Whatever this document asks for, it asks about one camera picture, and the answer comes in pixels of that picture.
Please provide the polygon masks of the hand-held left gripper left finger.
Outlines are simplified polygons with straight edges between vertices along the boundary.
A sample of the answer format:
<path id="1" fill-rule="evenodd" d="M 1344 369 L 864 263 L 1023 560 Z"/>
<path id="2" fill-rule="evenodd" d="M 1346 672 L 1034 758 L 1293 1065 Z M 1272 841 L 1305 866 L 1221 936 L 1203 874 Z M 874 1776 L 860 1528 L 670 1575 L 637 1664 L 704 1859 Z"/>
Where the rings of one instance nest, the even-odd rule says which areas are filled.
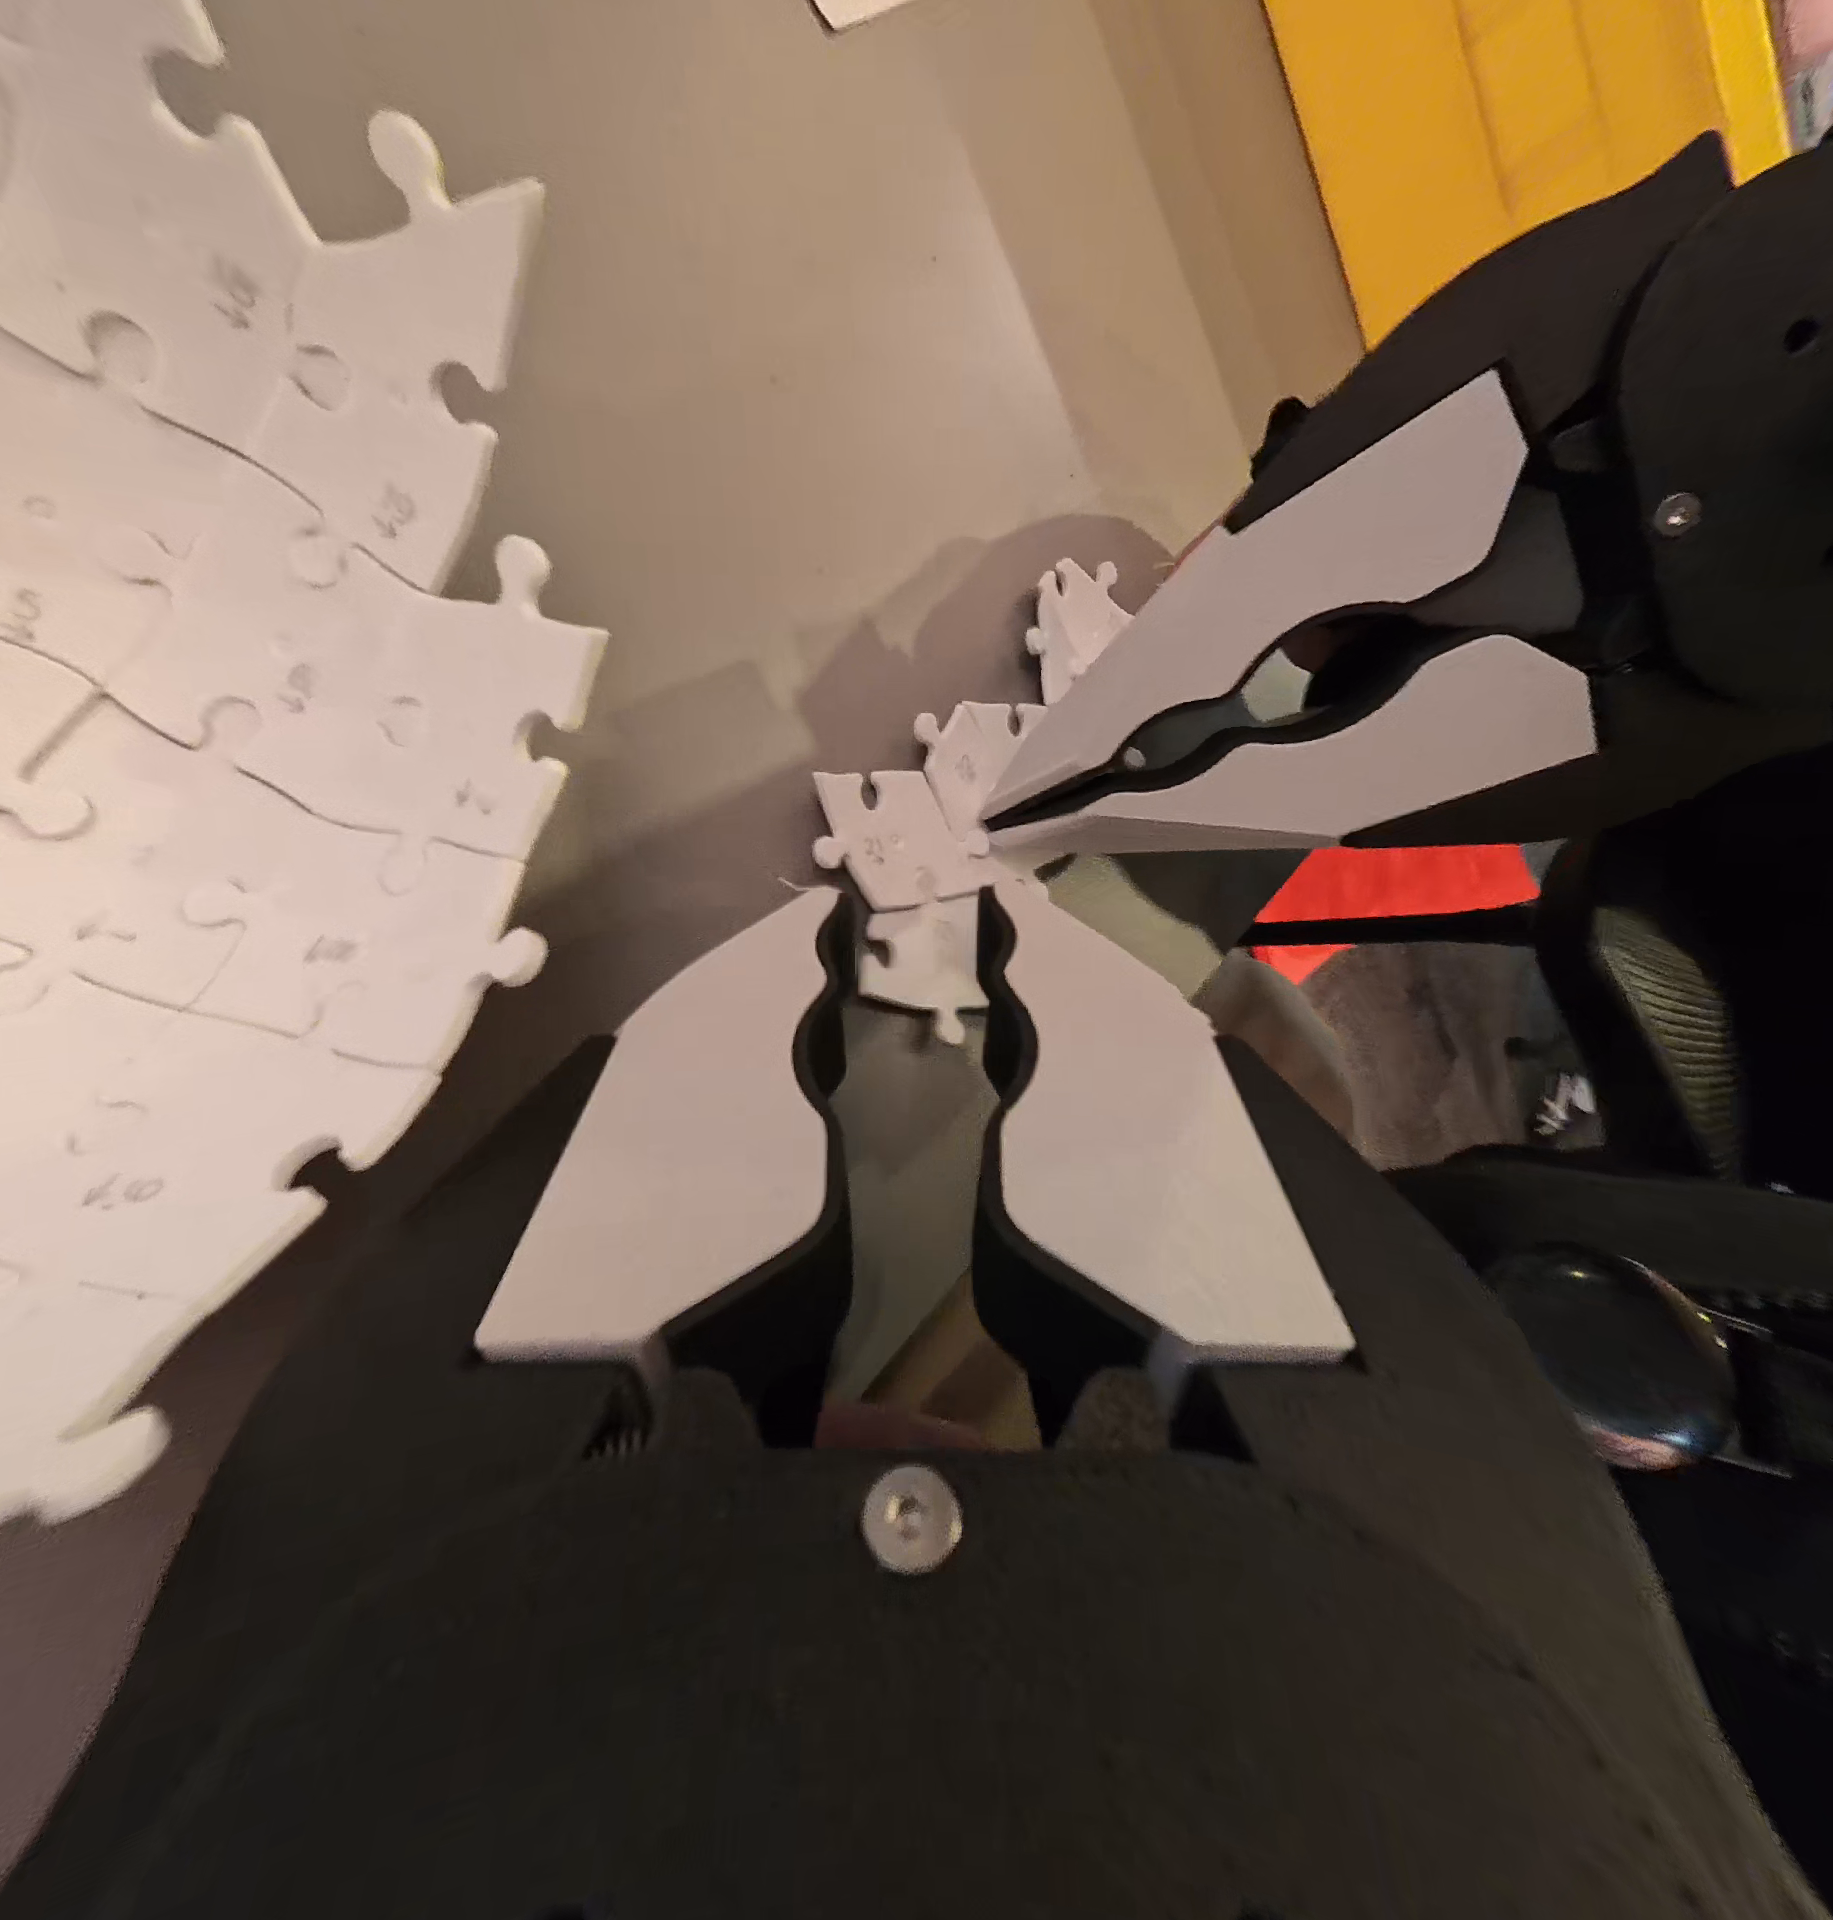
<path id="1" fill-rule="evenodd" d="M 644 1361 L 817 1224 L 830 1135 L 797 1040 L 847 906 L 797 893 L 622 1023 L 479 1320 L 480 1359 Z"/>

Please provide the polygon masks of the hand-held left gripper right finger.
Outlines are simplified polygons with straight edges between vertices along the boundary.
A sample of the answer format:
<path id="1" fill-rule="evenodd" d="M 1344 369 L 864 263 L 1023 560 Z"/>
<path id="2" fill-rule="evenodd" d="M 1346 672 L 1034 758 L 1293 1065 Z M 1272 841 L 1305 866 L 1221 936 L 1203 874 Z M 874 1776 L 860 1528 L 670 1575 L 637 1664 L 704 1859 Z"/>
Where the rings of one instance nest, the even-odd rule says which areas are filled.
<path id="1" fill-rule="evenodd" d="M 1335 1364 L 1357 1349 L 1208 1017 L 1046 893 L 979 899 L 987 1216 L 1136 1356 Z"/>

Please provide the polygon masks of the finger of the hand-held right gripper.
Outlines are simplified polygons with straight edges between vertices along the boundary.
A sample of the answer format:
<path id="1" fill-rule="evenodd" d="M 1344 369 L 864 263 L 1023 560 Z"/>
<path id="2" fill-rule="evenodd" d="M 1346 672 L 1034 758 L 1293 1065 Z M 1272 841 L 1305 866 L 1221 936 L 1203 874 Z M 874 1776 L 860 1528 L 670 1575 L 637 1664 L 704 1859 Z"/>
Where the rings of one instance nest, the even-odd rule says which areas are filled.
<path id="1" fill-rule="evenodd" d="M 1526 457 L 1502 373 L 1481 372 L 1254 523 L 1217 528 L 1025 734 L 991 809 L 1095 779 L 1144 723 L 1232 694 L 1312 620 L 1405 607 L 1467 577 Z"/>
<path id="2" fill-rule="evenodd" d="M 1583 672 L 1506 635 L 1424 662 L 1333 733 L 1249 730 L 1172 779 L 990 811 L 1001 853 L 1309 853 L 1521 782 L 1598 745 Z"/>

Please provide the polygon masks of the partly built white puzzle ball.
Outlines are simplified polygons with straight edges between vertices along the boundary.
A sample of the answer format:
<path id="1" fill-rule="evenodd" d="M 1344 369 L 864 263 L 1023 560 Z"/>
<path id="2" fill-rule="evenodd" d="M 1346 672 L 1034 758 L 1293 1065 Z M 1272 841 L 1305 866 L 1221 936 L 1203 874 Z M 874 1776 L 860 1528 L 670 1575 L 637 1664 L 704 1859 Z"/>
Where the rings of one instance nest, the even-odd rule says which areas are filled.
<path id="1" fill-rule="evenodd" d="M 324 238 L 193 130 L 204 5 L 0 5 L 0 1531 L 123 1498 L 141 1393 L 382 1162 L 514 925 L 608 638 L 535 541 L 449 597 L 542 183 L 453 196 L 375 111 L 393 225 Z"/>

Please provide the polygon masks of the red striped object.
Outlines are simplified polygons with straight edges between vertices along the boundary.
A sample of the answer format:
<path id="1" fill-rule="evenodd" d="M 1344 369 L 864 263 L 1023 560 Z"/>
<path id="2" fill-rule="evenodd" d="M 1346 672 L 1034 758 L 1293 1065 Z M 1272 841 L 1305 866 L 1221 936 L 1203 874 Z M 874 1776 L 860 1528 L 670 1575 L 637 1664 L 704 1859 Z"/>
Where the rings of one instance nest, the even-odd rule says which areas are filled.
<path id="1" fill-rule="evenodd" d="M 1318 849 L 1309 853 L 1263 904 L 1249 930 L 1249 948 L 1288 978 L 1305 978 L 1346 954 L 1348 940 L 1272 945 L 1266 925 L 1359 923 L 1457 914 L 1521 906 L 1541 882 L 1516 846 L 1446 849 Z"/>

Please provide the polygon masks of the black mesh office chair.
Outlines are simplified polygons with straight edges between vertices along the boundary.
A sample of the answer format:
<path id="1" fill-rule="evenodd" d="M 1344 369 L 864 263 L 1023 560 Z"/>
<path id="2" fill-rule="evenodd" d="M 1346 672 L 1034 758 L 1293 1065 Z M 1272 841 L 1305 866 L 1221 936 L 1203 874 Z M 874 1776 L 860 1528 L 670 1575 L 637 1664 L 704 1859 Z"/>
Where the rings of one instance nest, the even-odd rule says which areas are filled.
<path id="1" fill-rule="evenodd" d="M 1615 1166 L 1833 1203 L 1833 887 L 1771 854 L 1747 904 L 1718 867 L 1655 826 L 1562 844 L 1541 981 Z"/>

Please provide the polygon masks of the yellow box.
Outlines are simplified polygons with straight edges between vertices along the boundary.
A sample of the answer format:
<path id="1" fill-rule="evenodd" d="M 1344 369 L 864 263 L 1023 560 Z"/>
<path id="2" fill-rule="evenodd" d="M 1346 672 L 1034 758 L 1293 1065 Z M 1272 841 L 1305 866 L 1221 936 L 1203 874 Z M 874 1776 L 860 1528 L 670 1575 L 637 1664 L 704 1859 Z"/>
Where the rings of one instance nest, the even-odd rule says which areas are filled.
<path id="1" fill-rule="evenodd" d="M 1789 157 L 1775 5 L 1266 3 L 1364 345 L 1465 267 L 1716 134 Z"/>

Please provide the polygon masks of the black round badge reel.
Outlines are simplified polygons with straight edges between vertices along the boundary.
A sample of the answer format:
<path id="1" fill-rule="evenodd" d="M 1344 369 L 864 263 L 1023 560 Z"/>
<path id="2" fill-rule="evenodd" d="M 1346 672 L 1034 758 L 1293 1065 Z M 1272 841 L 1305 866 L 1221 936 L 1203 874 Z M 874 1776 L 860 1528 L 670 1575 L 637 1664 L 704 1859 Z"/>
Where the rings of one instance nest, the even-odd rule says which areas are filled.
<path id="1" fill-rule="evenodd" d="M 1674 1475 L 1735 1446 L 1740 1386 L 1730 1344 L 1659 1272 L 1547 1243 L 1500 1255 L 1481 1283 L 1611 1469 Z"/>

